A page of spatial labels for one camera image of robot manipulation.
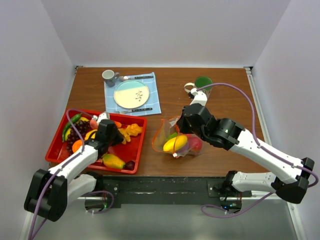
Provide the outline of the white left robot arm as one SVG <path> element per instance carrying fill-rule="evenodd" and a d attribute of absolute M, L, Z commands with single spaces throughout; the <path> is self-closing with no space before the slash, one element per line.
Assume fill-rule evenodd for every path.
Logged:
<path fill-rule="evenodd" d="M 123 139 L 114 121 L 101 120 L 95 137 L 83 142 L 70 157 L 49 170 L 39 169 L 34 173 L 24 209 L 55 222 L 61 218 L 68 204 L 78 197 L 87 193 L 99 196 L 104 184 L 94 176 L 81 172 Z"/>

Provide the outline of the green starfruit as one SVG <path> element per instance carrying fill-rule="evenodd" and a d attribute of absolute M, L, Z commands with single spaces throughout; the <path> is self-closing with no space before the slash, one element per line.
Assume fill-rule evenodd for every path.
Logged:
<path fill-rule="evenodd" d="M 171 135 L 168 136 L 168 138 L 166 139 L 166 141 L 169 141 L 169 140 L 171 140 L 171 139 L 173 139 L 173 138 L 175 138 L 175 137 L 177 137 L 177 136 L 178 136 L 178 133 L 177 133 L 177 132 L 174 132 L 174 133 L 172 133 Z"/>

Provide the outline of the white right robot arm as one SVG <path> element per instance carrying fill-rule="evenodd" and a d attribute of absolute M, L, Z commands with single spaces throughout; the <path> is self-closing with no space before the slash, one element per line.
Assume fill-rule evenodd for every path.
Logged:
<path fill-rule="evenodd" d="M 276 194 L 293 204 L 302 202 L 309 187 L 315 162 L 287 155 L 257 139 L 249 130 L 229 118 L 215 119 L 205 106 L 185 106 L 177 122 L 182 134 L 195 134 L 213 147 L 242 155 L 267 169 L 264 173 L 229 171 L 219 191 L 233 197 L 246 191 Z"/>

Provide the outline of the yellow mango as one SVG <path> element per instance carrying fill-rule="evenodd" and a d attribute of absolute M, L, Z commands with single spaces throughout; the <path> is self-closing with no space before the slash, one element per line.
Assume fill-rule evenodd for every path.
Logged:
<path fill-rule="evenodd" d="M 164 152 L 176 152 L 182 149 L 188 143 L 188 137 L 186 135 L 178 135 L 169 139 L 164 145 L 162 150 Z"/>

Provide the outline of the red apple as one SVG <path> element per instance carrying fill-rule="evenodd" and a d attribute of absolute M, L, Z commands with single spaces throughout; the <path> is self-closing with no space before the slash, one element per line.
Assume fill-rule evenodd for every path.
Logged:
<path fill-rule="evenodd" d="M 198 153 L 202 150 L 203 142 L 199 137 L 189 134 L 187 135 L 187 138 L 188 138 L 188 146 L 191 152 Z"/>

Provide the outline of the clear zip top bag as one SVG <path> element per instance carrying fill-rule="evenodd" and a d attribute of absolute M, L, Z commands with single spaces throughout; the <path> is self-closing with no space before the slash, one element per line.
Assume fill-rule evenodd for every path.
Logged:
<path fill-rule="evenodd" d="M 156 134 L 154 135 L 154 137 L 152 139 L 152 147 L 156 152 L 170 154 L 174 158 L 183 157 L 183 156 L 178 155 L 177 151 L 175 151 L 175 152 L 164 152 L 163 151 L 163 146 L 167 142 L 168 136 L 173 134 L 173 133 L 177 133 L 178 136 L 179 135 L 185 135 L 185 136 L 194 135 L 194 136 L 196 136 L 193 133 L 192 134 L 183 134 L 183 133 L 179 132 L 179 129 L 177 127 L 177 121 L 179 119 L 180 119 L 179 116 L 175 116 L 175 117 L 172 117 L 172 118 L 169 118 L 169 119 L 163 119 L 162 120 L 160 128 L 158 129 L 158 131 L 156 132 Z M 197 155 L 202 153 L 203 147 L 204 146 L 203 146 L 203 143 L 202 143 L 202 150 L 200 152 L 192 152 L 192 151 L 190 151 L 189 154 L 187 154 L 187 155 L 197 156 Z M 188 141 L 187 141 L 187 144 L 182 149 L 189 149 Z"/>

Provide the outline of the purple onion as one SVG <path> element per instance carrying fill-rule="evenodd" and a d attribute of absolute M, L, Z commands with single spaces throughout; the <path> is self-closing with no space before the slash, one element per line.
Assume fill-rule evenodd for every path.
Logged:
<path fill-rule="evenodd" d="M 190 148 L 181 148 L 177 151 L 177 154 L 180 156 L 186 156 L 190 153 L 191 149 Z"/>

